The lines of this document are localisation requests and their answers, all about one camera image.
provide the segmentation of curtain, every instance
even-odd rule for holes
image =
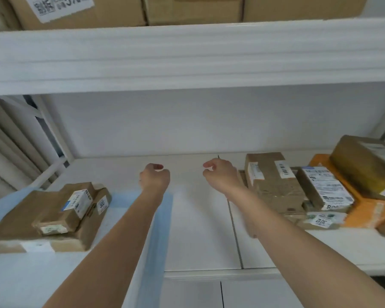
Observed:
[[[0,198],[27,187],[48,166],[0,105]]]

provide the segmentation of forearm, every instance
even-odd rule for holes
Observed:
[[[385,307],[385,290],[318,239],[269,208],[246,188],[227,195],[305,308]]]
[[[144,190],[44,308],[121,307],[163,192]]]

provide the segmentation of bare arm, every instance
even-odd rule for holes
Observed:
[[[54,292],[44,308],[119,308],[144,247],[151,221],[169,184],[169,171],[149,164],[141,195]]]
[[[203,175],[257,230],[282,276],[305,308],[385,308],[385,290],[333,249],[295,226],[241,186],[230,162],[213,159]]]

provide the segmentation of person's left arm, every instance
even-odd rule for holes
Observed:
[[[140,173],[141,195],[124,216],[59,286],[43,308],[119,308],[138,264],[170,175],[162,165]]]

